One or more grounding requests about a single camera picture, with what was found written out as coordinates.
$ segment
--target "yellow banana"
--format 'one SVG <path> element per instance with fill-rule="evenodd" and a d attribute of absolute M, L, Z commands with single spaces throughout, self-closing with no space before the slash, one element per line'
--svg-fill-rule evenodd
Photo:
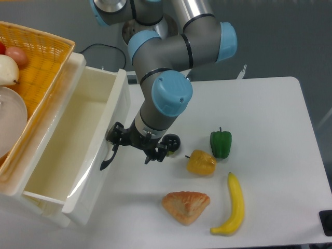
<path fill-rule="evenodd" d="M 232 213 L 228 220 L 220 227 L 210 229 L 213 235 L 231 235 L 237 231 L 244 218 L 244 200 L 241 185 L 233 173 L 228 174 L 228 188 L 232 201 Z"/>

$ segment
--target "white table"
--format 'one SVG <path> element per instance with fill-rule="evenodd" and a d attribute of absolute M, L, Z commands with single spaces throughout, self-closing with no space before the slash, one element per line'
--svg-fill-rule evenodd
<path fill-rule="evenodd" d="M 163 163 L 144 164 L 145 155 L 120 147 L 90 221 L 85 227 L 55 227 L 47 221 L 0 212 L 1 248 L 224 248 L 332 242 L 319 211 L 332 209 L 332 196 L 298 81 L 268 78 L 193 82 L 194 95 L 169 133 L 182 146 Z M 143 95 L 130 86 L 131 108 Z M 186 171 L 194 149 L 211 152 L 211 131 L 232 133 L 229 158 L 213 176 Z M 227 174 L 239 179 L 246 217 L 231 237 L 212 236 L 230 214 Z M 161 206 L 173 191 L 199 191 L 211 198 L 186 227 Z"/>

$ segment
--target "white plate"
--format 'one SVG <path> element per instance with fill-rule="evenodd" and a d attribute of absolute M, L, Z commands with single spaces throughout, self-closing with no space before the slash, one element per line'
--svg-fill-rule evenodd
<path fill-rule="evenodd" d="M 0 158 L 19 139 L 26 121 L 26 105 L 21 96 L 7 87 L 0 87 Z"/>

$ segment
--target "wicker basket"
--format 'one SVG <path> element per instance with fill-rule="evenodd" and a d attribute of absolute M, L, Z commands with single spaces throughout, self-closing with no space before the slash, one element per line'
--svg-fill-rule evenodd
<path fill-rule="evenodd" d="M 28 122 L 7 156 L 0 158 L 0 175 L 8 170 L 11 161 L 19 153 L 22 144 L 27 140 L 38 114 L 47 104 L 57 78 L 74 50 L 73 41 L 49 33 L 0 21 L 0 42 L 6 47 L 22 48 L 29 62 L 20 68 L 19 84 L 10 86 L 24 100 L 27 108 Z"/>

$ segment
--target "gray floor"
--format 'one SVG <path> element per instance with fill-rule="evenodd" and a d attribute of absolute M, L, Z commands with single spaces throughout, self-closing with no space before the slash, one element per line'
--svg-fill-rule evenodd
<path fill-rule="evenodd" d="M 332 182 L 332 1 L 213 0 L 220 22 L 231 22 L 239 47 L 234 58 L 195 68 L 191 80 L 234 79 L 247 64 L 246 78 L 294 76 L 305 95 L 327 174 Z M 165 12 L 175 17 L 169 0 Z M 100 27 L 87 0 L 1 2 L 0 20 L 50 32 L 76 42 L 75 52 L 93 43 L 125 51 L 122 24 Z M 117 71 L 124 60 L 118 51 L 91 48 L 90 66 Z M 133 68 L 127 63 L 127 71 Z"/>

